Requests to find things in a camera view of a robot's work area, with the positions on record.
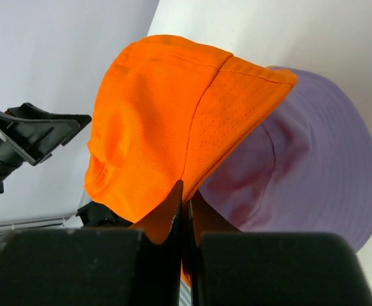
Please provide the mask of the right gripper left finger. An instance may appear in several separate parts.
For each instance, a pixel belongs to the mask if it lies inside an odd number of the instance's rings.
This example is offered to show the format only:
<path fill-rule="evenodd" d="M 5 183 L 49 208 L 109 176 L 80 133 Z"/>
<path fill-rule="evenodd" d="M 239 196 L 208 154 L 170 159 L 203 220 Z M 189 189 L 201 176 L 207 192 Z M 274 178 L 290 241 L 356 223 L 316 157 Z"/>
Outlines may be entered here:
<path fill-rule="evenodd" d="M 183 182 L 131 226 L 142 233 L 129 305 L 178 305 Z"/>

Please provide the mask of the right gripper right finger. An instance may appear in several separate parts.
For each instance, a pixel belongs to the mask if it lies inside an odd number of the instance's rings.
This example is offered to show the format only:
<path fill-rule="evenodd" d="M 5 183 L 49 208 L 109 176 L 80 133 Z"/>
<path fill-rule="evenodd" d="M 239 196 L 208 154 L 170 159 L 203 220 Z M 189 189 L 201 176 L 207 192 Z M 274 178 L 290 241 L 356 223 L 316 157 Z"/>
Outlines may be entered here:
<path fill-rule="evenodd" d="M 185 205 L 185 275 L 189 278 L 193 305 L 205 305 L 201 237 L 204 233 L 234 233 L 233 226 L 196 192 Z"/>

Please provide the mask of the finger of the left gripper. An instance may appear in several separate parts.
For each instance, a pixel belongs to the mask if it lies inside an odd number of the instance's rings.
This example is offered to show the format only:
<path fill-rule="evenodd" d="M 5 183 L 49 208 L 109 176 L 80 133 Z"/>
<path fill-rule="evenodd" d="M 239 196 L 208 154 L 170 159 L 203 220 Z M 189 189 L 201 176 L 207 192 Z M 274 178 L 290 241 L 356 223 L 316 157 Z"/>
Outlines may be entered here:
<path fill-rule="evenodd" d="M 90 115 L 56 114 L 30 103 L 0 111 L 0 139 L 30 165 L 48 159 L 90 124 Z"/>

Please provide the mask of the orange bucket hat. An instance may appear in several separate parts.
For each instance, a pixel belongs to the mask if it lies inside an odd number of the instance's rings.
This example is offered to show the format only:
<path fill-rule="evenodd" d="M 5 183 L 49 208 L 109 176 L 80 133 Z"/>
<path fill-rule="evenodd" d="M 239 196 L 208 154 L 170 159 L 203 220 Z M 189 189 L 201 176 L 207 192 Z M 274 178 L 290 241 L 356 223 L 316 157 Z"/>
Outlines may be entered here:
<path fill-rule="evenodd" d="M 138 222 L 183 182 L 183 201 L 288 96 L 287 68 L 258 66 L 181 36 L 125 47 L 99 87 L 92 116 L 90 198 Z"/>

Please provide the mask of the lavender bucket hat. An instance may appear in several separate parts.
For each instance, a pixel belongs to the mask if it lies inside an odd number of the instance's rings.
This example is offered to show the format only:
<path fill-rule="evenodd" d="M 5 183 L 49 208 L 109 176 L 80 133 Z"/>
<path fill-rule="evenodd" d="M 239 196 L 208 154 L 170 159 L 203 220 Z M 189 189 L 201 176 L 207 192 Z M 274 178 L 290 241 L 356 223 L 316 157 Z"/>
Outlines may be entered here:
<path fill-rule="evenodd" d="M 372 137 L 329 79 L 297 84 L 204 181 L 204 200 L 245 232 L 327 232 L 358 251 L 372 235 Z"/>

